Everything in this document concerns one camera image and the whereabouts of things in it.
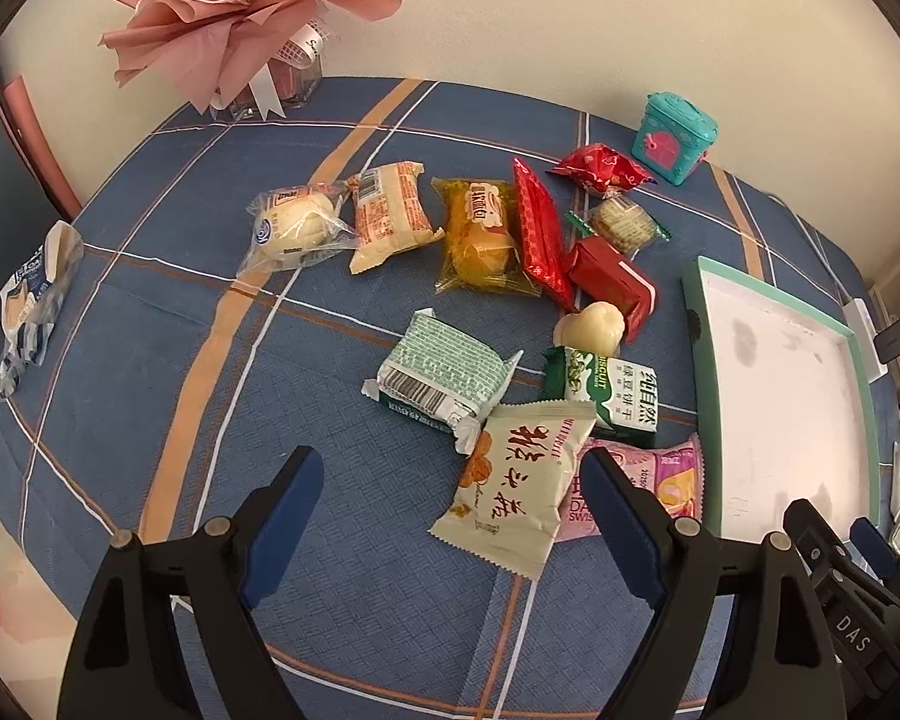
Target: mint green package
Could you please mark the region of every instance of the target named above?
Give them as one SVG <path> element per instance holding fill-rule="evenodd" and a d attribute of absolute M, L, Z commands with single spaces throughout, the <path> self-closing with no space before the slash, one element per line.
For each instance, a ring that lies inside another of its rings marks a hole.
<path fill-rule="evenodd" d="M 570 346 L 554 346 L 543 356 L 544 400 L 592 401 L 597 426 L 616 440 L 652 449 L 655 445 L 658 394 L 651 367 L 617 360 Z"/>
<path fill-rule="evenodd" d="M 503 360 L 485 343 L 434 317 L 433 309 L 422 309 L 413 312 L 407 333 L 361 391 L 397 413 L 452 433 L 456 450 L 469 455 L 522 354 Z"/>

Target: toy trash can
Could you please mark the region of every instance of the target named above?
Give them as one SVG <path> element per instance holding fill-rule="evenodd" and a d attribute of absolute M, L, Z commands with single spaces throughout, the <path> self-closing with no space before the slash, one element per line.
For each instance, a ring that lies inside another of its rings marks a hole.
<path fill-rule="evenodd" d="M 648 97 L 634 157 L 672 184 L 682 184 L 717 140 L 717 122 L 673 92 Z"/>

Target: wall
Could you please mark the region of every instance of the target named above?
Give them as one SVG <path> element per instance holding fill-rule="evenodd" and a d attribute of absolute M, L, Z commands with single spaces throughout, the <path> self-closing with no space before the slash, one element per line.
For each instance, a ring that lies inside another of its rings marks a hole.
<path fill-rule="evenodd" d="M 175 105 L 146 74 L 110 80 L 98 33 L 125 18 L 106 0 L 32 0 L 1 41 L 79 196 Z M 679 92 L 720 122 L 715 162 L 783 196 L 866 275 L 900 250 L 900 42 L 870 0 L 404 0 L 376 25 L 330 20 L 343 42 L 329 74 L 479 84 L 631 127 L 649 92 Z M 68 77 L 91 109 L 58 99 Z"/>

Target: box lid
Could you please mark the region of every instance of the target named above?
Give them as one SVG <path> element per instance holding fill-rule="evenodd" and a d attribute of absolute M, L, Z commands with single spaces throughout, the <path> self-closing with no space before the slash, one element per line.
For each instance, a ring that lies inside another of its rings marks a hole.
<path fill-rule="evenodd" d="M 698 138 L 703 138 L 711 143 L 717 140 L 719 131 L 717 122 L 689 100 L 684 100 L 673 92 L 655 92 L 653 95 L 649 95 L 648 99 L 650 107 L 661 116 L 666 116 L 677 124 L 681 124 Z"/>

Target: screw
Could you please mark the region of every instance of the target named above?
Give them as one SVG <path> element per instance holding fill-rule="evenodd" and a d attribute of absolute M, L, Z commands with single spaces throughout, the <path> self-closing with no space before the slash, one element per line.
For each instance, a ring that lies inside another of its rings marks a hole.
<path fill-rule="evenodd" d="M 230 530 L 230 520 L 226 517 L 214 517 L 203 527 L 207 536 L 223 536 Z"/>
<path fill-rule="evenodd" d="M 681 517 L 674 522 L 674 528 L 681 536 L 693 538 L 700 535 L 700 524 L 693 517 Z"/>
<path fill-rule="evenodd" d="M 786 552 L 793 546 L 793 542 L 790 541 L 790 537 L 787 536 L 786 533 L 776 531 L 775 533 L 770 534 L 770 546 L 772 546 L 773 549 L 780 550 L 780 552 Z"/>
<path fill-rule="evenodd" d="M 120 529 L 110 537 L 110 546 L 114 549 L 127 549 L 133 541 L 133 531 Z"/>

